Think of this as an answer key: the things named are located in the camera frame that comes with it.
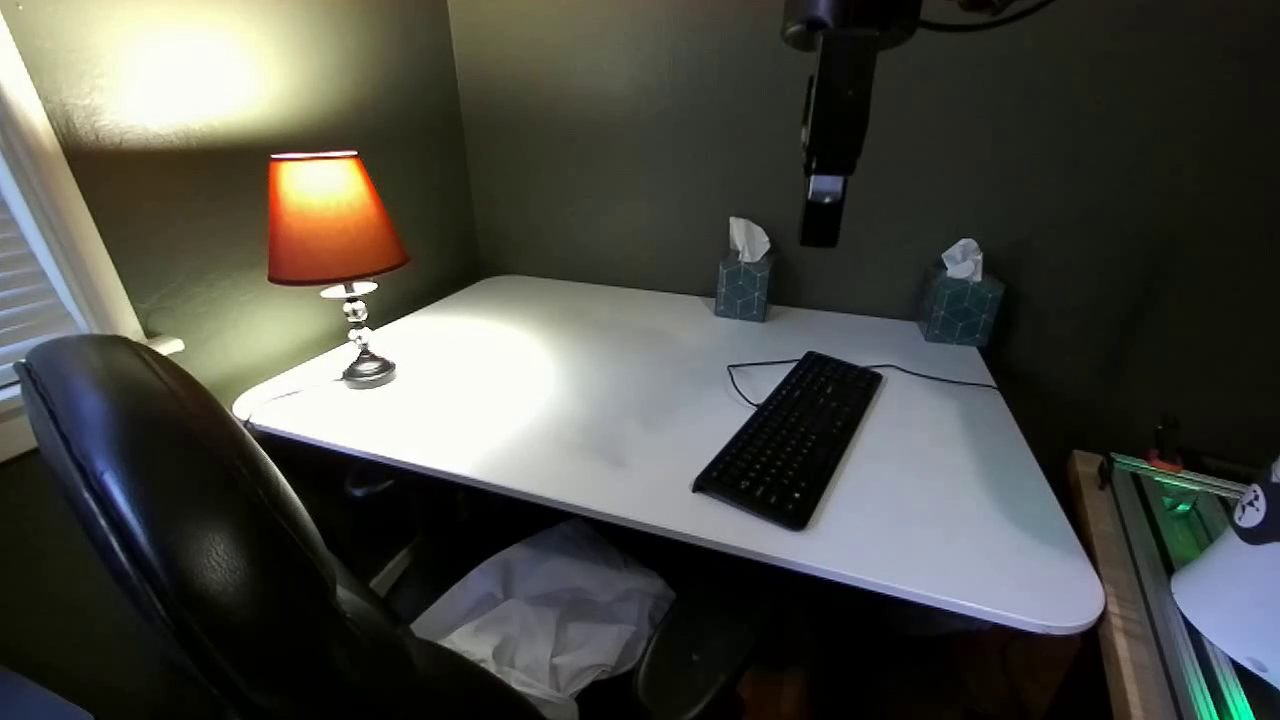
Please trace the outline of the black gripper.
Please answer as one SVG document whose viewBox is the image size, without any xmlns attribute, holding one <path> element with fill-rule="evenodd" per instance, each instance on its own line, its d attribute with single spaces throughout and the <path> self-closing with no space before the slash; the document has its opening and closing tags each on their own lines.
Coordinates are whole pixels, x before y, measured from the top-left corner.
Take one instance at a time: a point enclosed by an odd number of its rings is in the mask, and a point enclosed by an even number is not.
<svg viewBox="0 0 1280 720">
<path fill-rule="evenodd" d="M 844 199 L 865 153 L 876 76 L 876 34 L 834 29 L 821 34 L 808 110 L 804 110 L 804 211 L 800 241 L 837 249 Z"/>
</svg>

